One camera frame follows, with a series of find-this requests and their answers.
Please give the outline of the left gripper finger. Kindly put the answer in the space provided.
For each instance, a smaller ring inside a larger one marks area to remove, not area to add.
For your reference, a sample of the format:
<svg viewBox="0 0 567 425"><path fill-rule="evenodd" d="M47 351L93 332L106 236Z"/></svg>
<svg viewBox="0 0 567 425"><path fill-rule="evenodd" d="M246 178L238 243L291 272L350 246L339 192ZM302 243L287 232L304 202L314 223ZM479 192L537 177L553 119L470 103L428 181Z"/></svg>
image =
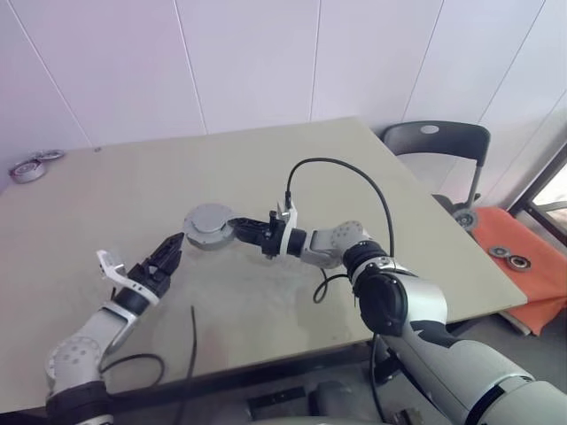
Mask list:
<svg viewBox="0 0 567 425"><path fill-rule="evenodd" d="M173 241L162 259L162 270L165 274L173 274L179 267L182 256L182 241Z"/></svg>
<svg viewBox="0 0 567 425"><path fill-rule="evenodd" d="M183 241L183 234L177 233L167 237L160 246L154 251L154 253L148 258L148 264L153 267L162 267L162 259L164 254L167 252L167 247L173 241Z"/></svg>

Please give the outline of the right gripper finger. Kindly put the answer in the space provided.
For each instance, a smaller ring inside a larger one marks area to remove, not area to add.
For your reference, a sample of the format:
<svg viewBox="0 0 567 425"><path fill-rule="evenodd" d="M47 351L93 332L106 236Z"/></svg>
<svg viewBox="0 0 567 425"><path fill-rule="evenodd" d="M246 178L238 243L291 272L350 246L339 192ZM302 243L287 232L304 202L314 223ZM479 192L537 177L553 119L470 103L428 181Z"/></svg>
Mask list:
<svg viewBox="0 0 567 425"><path fill-rule="evenodd" d="M265 240L264 228L254 228L249 226L233 227L234 237L243 243L252 245L262 245Z"/></svg>
<svg viewBox="0 0 567 425"><path fill-rule="evenodd" d="M268 223L247 217L235 217L228 220L228 224L235 231L264 231L268 228Z"/></svg>

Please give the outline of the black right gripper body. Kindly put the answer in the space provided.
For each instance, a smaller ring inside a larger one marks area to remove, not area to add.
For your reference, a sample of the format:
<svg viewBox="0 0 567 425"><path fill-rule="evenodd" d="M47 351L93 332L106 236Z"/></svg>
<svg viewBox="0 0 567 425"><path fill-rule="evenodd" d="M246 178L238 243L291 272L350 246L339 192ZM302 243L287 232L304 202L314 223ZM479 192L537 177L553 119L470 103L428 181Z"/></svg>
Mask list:
<svg viewBox="0 0 567 425"><path fill-rule="evenodd" d="M283 233L284 221L279 218L277 211L270 211L269 222L262 232L264 239L260 246L262 253L267 258L279 255Z"/></svg>

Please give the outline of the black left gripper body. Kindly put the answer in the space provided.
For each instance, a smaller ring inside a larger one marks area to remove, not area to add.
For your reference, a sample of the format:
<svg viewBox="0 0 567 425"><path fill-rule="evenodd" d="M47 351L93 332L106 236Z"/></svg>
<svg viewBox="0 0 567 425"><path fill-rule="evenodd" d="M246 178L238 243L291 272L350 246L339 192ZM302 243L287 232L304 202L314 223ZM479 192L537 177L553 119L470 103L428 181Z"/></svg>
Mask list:
<svg viewBox="0 0 567 425"><path fill-rule="evenodd" d="M170 289L170 275L152 263L136 264L128 272L128 278L138 284L129 296L135 304L157 304Z"/></svg>

